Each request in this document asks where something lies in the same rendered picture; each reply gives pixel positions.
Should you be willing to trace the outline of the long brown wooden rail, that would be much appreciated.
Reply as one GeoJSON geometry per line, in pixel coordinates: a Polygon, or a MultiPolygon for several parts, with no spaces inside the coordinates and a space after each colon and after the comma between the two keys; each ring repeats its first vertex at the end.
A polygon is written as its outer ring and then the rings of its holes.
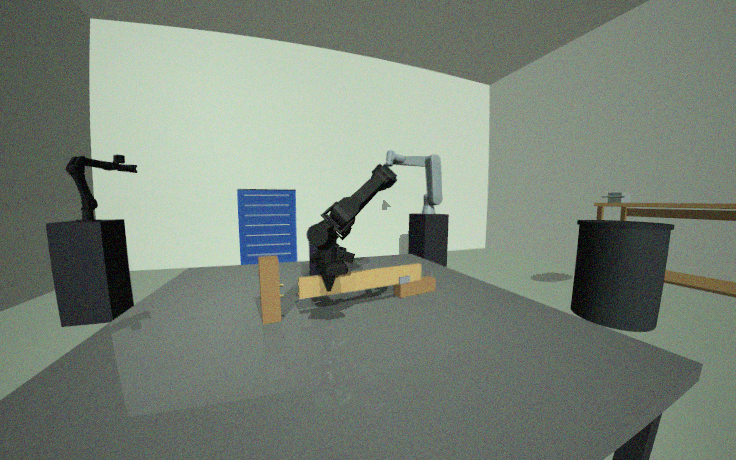
{"type": "Polygon", "coordinates": [[[330,291],[327,291],[321,276],[298,277],[299,299],[353,292],[399,284],[399,277],[410,276],[410,282],[421,280],[422,265],[411,264],[378,269],[347,272],[334,278],[330,291]]]}

